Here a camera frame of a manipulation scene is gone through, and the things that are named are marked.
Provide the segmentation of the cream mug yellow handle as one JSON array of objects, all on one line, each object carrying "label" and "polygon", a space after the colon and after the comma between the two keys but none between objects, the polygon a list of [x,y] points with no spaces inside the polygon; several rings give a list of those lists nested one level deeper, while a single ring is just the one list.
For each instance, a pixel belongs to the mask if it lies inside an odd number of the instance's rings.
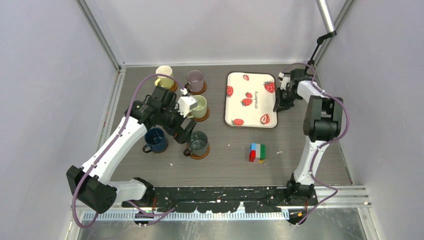
[{"label": "cream mug yellow handle", "polygon": [[168,90],[173,88],[175,81],[170,78],[173,76],[173,69],[170,66],[161,65],[156,69],[155,73],[159,74],[154,82],[155,86]]}]

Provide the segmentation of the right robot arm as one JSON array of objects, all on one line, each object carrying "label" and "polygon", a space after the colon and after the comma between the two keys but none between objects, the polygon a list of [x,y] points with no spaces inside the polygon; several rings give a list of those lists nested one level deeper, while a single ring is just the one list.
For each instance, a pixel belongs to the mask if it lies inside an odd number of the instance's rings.
[{"label": "right robot arm", "polygon": [[287,111],[296,100],[304,100],[307,109],[303,120],[305,145],[295,171],[287,182],[285,198],[291,205],[299,205],[313,196],[316,172],[329,142],[342,130],[343,99],[330,97],[319,87],[314,77],[296,68],[278,75],[281,86],[276,89],[274,112]]}]

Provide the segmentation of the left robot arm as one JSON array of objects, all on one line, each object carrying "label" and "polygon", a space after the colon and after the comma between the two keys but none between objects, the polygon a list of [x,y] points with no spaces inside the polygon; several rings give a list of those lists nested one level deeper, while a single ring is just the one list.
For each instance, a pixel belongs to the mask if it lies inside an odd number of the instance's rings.
[{"label": "left robot arm", "polygon": [[187,90],[182,96],[157,86],[143,101],[131,100],[116,130],[103,146],[81,167],[72,165],[66,172],[70,191],[76,199],[98,214],[114,204],[135,200],[141,207],[153,202],[147,181],[135,177],[127,181],[112,181],[111,177],[129,150],[149,130],[160,126],[178,144],[185,144],[196,126],[194,119],[182,127],[198,101]]}]

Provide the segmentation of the multicolour toy brick block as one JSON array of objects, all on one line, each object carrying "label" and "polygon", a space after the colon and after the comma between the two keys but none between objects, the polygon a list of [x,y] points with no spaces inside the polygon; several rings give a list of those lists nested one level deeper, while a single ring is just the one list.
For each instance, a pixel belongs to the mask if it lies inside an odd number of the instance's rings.
[{"label": "multicolour toy brick block", "polygon": [[251,163],[263,163],[266,159],[266,146],[252,143],[249,149],[248,161]]}]

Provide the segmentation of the dark blue mug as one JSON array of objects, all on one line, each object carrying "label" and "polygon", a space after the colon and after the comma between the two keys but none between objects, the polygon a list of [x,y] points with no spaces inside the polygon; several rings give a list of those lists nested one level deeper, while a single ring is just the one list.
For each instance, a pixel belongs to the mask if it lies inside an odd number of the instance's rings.
[{"label": "dark blue mug", "polygon": [[151,153],[151,145],[158,144],[164,140],[167,140],[165,133],[160,128],[151,128],[147,131],[147,133],[144,135],[144,141],[145,145],[142,148],[142,151],[144,153]]}]

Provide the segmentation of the dark brown wooden coaster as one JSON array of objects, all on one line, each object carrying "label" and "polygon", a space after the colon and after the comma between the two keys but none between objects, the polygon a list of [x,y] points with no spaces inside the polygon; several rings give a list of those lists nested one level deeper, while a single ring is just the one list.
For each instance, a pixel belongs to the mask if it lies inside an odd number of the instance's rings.
[{"label": "dark brown wooden coaster", "polygon": [[160,154],[167,150],[169,142],[167,139],[161,141],[160,143],[150,146],[150,149],[153,153]]}]

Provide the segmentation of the light green mug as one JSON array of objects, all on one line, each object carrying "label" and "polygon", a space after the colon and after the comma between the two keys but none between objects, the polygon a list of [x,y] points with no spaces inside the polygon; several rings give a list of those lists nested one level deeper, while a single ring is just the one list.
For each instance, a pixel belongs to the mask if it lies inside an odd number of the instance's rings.
[{"label": "light green mug", "polygon": [[202,118],[207,112],[207,100],[202,95],[193,96],[197,100],[197,106],[190,112],[191,118]]}]

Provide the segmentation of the dark green mug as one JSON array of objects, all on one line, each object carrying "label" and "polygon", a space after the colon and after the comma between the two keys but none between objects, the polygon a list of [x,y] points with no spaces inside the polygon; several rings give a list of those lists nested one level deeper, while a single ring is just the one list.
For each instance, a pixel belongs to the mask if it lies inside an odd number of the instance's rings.
[{"label": "dark green mug", "polygon": [[193,131],[183,155],[186,157],[189,157],[190,154],[196,156],[204,155],[208,146],[210,144],[207,135],[202,131]]}]

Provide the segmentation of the cream tray with black rim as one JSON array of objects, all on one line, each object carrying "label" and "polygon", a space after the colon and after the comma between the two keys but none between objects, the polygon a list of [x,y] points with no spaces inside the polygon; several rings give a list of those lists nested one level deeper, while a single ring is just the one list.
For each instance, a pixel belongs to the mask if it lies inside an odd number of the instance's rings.
[{"label": "cream tray with black rim", "polygon": [[232,71],[227,75],[224,121],[231,127],[273,129],[276,80],[269,73]]}]

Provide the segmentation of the lilac mug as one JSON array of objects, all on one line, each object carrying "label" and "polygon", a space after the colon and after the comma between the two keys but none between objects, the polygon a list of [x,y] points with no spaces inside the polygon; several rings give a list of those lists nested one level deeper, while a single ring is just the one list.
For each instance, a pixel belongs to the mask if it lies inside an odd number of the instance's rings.
[{"label": "lilac mug", "polygon": [[187,82],[200,82],[204,81],[204,74],[200,70],[191,70],[186,74]]}]

